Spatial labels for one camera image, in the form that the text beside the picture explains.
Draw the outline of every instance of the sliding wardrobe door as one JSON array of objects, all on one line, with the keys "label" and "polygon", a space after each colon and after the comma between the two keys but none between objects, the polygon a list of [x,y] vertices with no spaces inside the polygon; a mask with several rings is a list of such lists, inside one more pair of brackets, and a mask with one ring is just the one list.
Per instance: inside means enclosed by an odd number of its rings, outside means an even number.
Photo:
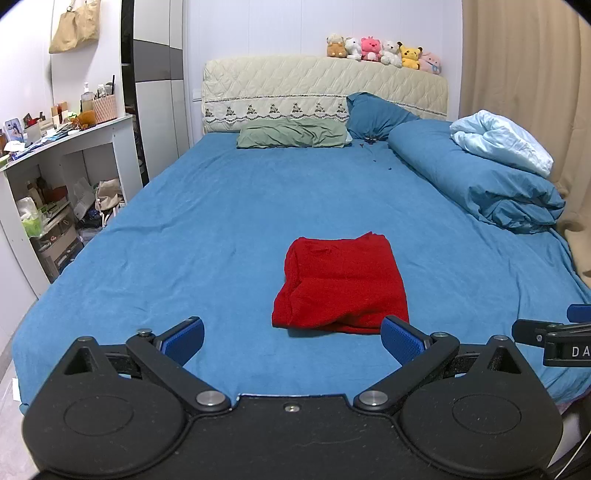
[{"label": "sliding wardrobe door", "polygon": [[183,0],[135,0],[135,90],[150,180],[189,148],[182,13]]}]

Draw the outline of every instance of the blue pillow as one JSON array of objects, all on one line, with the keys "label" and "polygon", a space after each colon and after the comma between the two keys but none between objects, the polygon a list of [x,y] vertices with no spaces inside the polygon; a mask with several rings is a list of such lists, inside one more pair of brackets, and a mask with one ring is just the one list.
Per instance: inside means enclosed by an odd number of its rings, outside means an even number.
[{"label": "blue pillow", "polygon": [[353,93],[347,97],[349,121],[347,130],[353,138],[387,140],[395,126],[419,117],[371,93]]}]

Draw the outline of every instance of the pink basket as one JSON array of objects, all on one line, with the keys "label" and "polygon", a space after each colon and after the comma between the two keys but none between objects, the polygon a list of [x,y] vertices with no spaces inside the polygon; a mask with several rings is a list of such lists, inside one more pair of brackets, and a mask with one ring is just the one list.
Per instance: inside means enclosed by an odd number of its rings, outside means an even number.
[{"label": "pink basket", "polygon": [[115,95],[107,95],[106,97],[93,100],[92,103],[94,105],[96,123],[101,124],[117,118]]}]

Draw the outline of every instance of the floor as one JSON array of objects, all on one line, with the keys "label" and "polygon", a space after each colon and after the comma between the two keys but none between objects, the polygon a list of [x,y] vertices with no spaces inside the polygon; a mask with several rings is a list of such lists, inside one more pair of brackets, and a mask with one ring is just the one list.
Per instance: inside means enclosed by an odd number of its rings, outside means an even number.
[{"label": "floor", "polygon": [[12,379],[16,376],[11,363],[0,382],[0,480],[28,480],[37,473],[22,441],[19,402],[12,399]]}]

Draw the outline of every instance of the white plush toy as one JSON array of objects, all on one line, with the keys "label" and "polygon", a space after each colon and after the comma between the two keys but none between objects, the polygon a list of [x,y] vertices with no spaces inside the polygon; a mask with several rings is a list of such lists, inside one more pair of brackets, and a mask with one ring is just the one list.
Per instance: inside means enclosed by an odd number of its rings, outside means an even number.
[{"label": "white plush toy", "polygon": [[345,49],[347,50],[347,58],[361,61],[361,43],[355,37],[347,37],[345,40]]},{"label": "white plush toy", "polygon": [[398,46],[398,43],[393,42],[393,41],[387,41],[383,46],[382,46],[382,63],[384,65],[394,65],[395,67],[398,67],[399,69],[402,68],[402,59],[400,58],[400,55],[398,54],[400,50],[400,47]]}]

